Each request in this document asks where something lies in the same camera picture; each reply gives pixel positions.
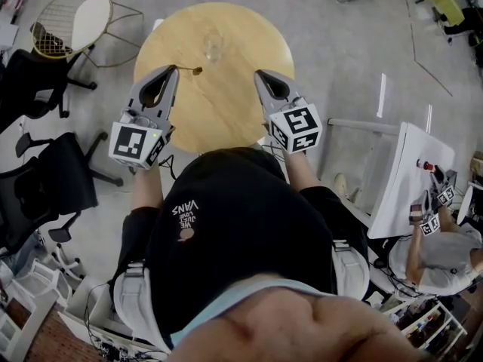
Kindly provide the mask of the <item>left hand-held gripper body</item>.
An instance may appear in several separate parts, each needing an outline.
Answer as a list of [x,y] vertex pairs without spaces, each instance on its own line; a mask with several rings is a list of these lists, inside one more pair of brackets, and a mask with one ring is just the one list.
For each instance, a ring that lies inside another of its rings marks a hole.
[[174,132],[169,121],[172,103],[162,100],[149,108],[130,100],[120,119],[112,124],[109,157],[129,167],[150,169]]

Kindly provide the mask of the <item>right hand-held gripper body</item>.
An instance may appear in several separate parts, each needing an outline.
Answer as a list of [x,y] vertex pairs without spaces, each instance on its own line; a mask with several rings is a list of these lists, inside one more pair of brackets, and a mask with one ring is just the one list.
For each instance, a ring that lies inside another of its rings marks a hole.
[[268,133],[289,155],[305,152],[319,144],[323,130],[314,103],[298,97],[282,104],[276,112],[265,111]]

